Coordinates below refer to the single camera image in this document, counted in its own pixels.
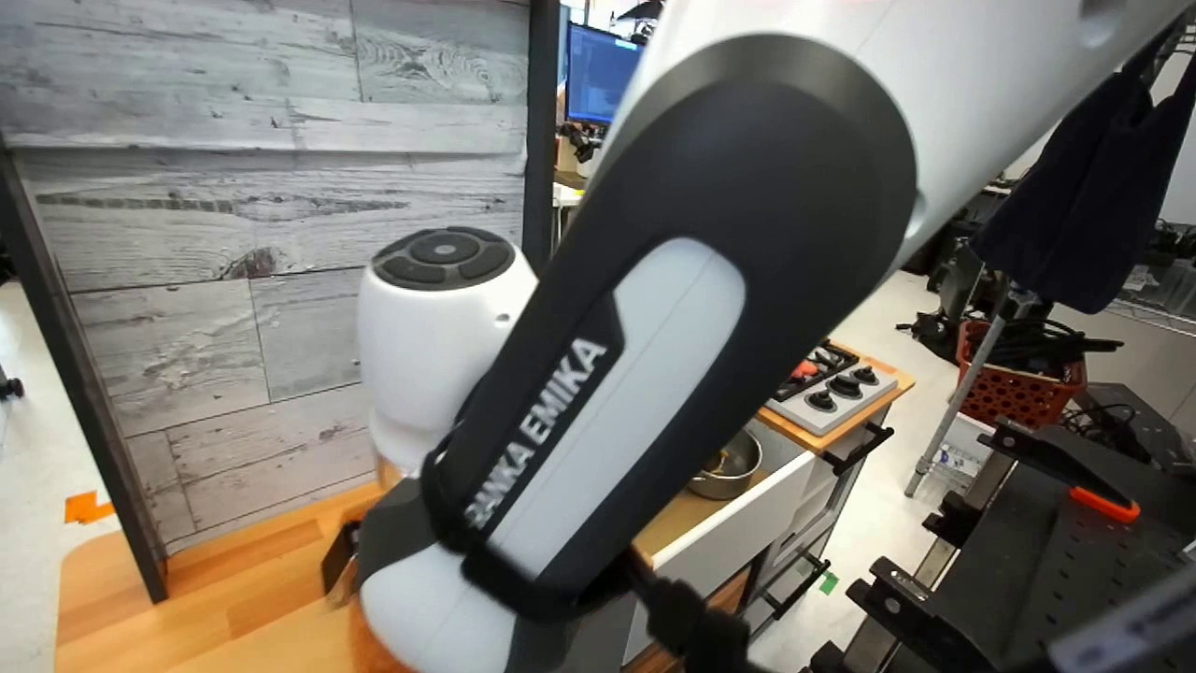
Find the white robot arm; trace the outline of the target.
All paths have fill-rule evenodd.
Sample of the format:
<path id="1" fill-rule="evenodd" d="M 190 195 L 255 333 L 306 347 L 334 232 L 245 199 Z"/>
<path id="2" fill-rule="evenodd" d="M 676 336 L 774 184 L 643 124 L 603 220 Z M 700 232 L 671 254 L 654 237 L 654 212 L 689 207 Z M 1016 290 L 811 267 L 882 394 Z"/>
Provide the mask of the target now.
<path id="1" fill-rule="evenodd" d="M 563 244 L 365 520 L 410 673 L 757 673 L 635 535 L 788 372 L 1191 0 L 670 0 Z"/>

